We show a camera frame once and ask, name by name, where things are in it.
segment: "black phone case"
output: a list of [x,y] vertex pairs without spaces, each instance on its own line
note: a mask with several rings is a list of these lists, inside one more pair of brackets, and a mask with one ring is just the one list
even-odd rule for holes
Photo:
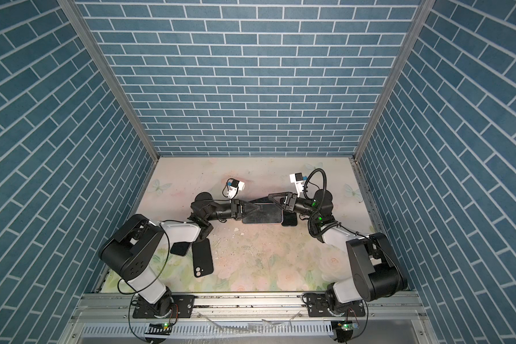
[[193,252],[193,275],[195,277],[203,277],[214,272],[210,240],[194,242],[191,245],[191,251]]

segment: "brick wall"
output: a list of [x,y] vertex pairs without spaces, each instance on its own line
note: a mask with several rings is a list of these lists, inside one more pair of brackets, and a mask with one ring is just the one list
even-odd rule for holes
[[436,1],[363,167],[440,341],[516,343],[516,1]]
[[0,343],[59,339],[150,166],[55,0],[0,0]]
[[344,155],[419,0],[80,0],[163,156]]

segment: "metal base plate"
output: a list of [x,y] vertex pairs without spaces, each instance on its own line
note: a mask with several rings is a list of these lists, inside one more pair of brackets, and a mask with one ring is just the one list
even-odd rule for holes
[[[178,305],[178,319],[191,318],[193,311],[193,302],[195,296],[193,295],[172,295],[174,304]],[[147,302],[141,302],[138,308],[134,307],[134,313],[132,314],[133,319],[157,319],[153,315],[153,310]]]
[[[306,303],[308,304],[308,316],[310,318],[324,318],[326,316],[339,316],[333,314],[327,306],[327,300],[324,294],[308,293],[305,295]],[[363,301],[357,300],[350,302],[348,308],[351,308],[355,312],[355,316],[365,316],[365,308]],[[354,312],[346,311],[340,316],[354,316]]]

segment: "floral tablecloth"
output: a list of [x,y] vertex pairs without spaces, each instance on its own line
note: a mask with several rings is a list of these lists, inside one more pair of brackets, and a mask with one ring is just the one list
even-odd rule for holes
[[[151,178],[138,213],[154,220],[184,220],[194,197],[208,191],[223,199],[230,177],[245,182],[237,198],[253,200],[269,193],[295,192],[289,174],[308,175],[320,167],[333,195],[333,214],[351,230],[371,233],[372,224],[347,158],[162,158]],[[317,173],[311,180],[321,185]],[[316,188],[309,186],[309,195]],[[351,276],[348,257],[339,249],[310,237],[305,221],[295,227],[280,224],[212,222],[210,239],[214,272],[193,275],[191,249],[185,257],[170,255],[160,276],[173,292],[315,291]],[[159,247],[151,261],[160,271],[167,248]],[[110,271],[101,292],[117,292],[119,276]],[[120,283],[121,290],[129,287]]]

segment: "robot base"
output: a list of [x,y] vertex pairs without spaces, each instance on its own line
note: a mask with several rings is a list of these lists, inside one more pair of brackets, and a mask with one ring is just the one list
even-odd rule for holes
[[333,298],[329,295],[329,289],[327,288],[327,292],[325,294],[320,293],[305,293],[303,295],[305,298],[304,302],[306,303],[308,316],[310,318],[324,318],[326,316],[354,316],[355,312],[356,316],[365,316],[365,308],[363,306],[362,300],[356,300],[351,302],[346,302],[344,304],[340,304],[336,301],[332,301]]
[[327,299],[327,306],[330,311],[335,314],[350,312],[350,316],[353,315],[349,309],[355,312],[356,316],[365,316],[365,308],[363,306],[362,300],[350,301],[345,303],[340,303],[335,296],[335,291],[333,289],[334,283],[331,283],[327,286],[327,290],[325,291],[325,299]]
[[176,311],[176,306],[178,306],[178,319],[191,318],[194,301],[195,296],[193,295],[173,295],[172,297],[161,298],[155,305],[151,305],[138,296],[138,299],[132,302],[132,306],[134,306],[132,318],[157,319],[170,317],[171,311]]

